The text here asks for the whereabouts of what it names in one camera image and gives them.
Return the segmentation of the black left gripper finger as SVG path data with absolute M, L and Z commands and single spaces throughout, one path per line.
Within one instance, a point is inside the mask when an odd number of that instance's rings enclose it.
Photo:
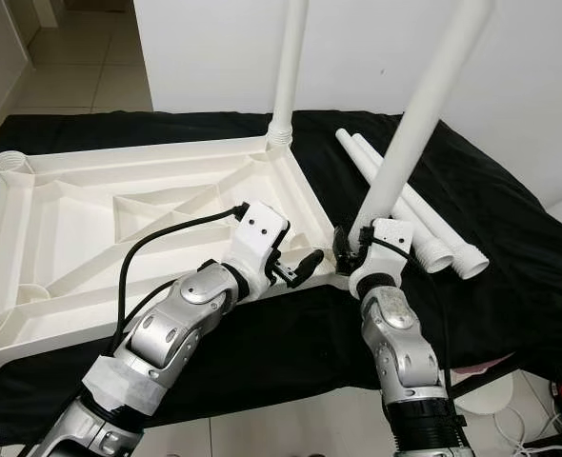
M 324 260 L 323 249 L 315 249 L 303 258 L 293 270 L 291 270 L 291 284 L 302 286 L 314 274 L 317 266 Z

